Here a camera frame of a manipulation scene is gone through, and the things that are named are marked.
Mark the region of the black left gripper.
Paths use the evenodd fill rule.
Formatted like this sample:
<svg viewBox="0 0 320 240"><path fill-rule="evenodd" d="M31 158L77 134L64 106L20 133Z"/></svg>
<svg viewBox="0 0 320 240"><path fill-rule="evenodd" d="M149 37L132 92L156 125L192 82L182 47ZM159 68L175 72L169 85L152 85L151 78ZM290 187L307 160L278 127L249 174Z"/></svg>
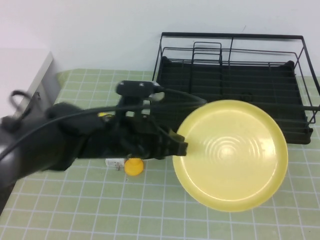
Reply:
<svg viewBox="0 0 320 240"><path fill-rule="evenodd" d="M186 156L188 143L182 135L163 128L151 118L110 119L94 131L82 148L83 159L141 158L164 159Z"/></svg>

